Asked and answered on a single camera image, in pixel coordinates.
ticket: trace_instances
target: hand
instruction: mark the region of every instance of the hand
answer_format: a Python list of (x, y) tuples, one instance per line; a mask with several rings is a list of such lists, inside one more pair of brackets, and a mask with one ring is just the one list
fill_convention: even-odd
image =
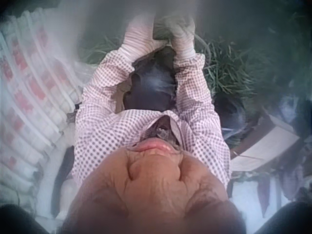
[(187, 23), (183, 17), (167, 21), (167, 27), (174, 35), (171, 44), (178, 59), (190, 59), (196, 55), (194, 49), (195, 22), (192, 18), (189, 21)]
[(165, 46), (168, 42), (153, 39), (154, 16), (139, 15), (129, 24), (119, 52), (130, 62)]

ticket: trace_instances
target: wrinkled skin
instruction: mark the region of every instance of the wrinkled skin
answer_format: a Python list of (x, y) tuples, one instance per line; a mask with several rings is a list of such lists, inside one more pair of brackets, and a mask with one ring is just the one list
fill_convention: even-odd
[(228, 196), (224, 185), (198, 159), (151, 138), (105, 158), (84, 181), (71, 215), (77, 210), (88, 214), (87, 207), (88, 217), (94, 216), (90, 200), (97, 201), (98, 216), (106, 215), (98, 208), (103, 206), (108, 214), (125, 217), (140, 228), (170, 222), (177, 231), (183, 229), (187, 213), (227, 201)]

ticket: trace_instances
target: mouth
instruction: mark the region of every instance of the mouth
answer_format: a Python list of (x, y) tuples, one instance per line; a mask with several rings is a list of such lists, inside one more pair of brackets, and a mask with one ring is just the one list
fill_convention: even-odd
[(143, 152), (151, 149), (159, 149), (166, 153), (177, 153), (177, 150), (168, 142), (159, 138), (150, 138), (137, 144), (132, 150)]

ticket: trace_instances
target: red print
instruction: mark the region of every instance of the red print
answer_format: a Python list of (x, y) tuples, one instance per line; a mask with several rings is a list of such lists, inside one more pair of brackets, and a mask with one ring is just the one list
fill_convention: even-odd
[(14, 94), (15, 100), (17, 101), (19, 107), (26, 111), (32, 111), (33, 110), (33, 106), (28, 102), (28, 100), (26, 99), (26, 97), (24, 96), (24, 94), (21, 92), (21, 90), (19, 90), (16, 94)]
[(12, 44), (13, 44), (13, 57), (15, 59), (15, 62), (21, 70), (24, 70), (27, 67), (27, 63), (20, 50), (20, 46), (17, 39), (14, 39)]
[(1, 63), (1, 69), (2, 69), (2, 72), (4, 73), (5, 78), (7, 79), (7, 81), (10, 81), (13, 78), (13, 73), (12, 73), (12, 70), (8, 61), (6, 60), (5, 57), (3, 57), (3, 59), (0, 59), (0, 63)]
[(45, 94), (42, 91), (42, 89), (37, 84), (36, 80), (34, 78), (31, 78), (30, 80), (30, 88), (33, 91), (34, 95), (37, 96), (40, 100), (45, 99)]

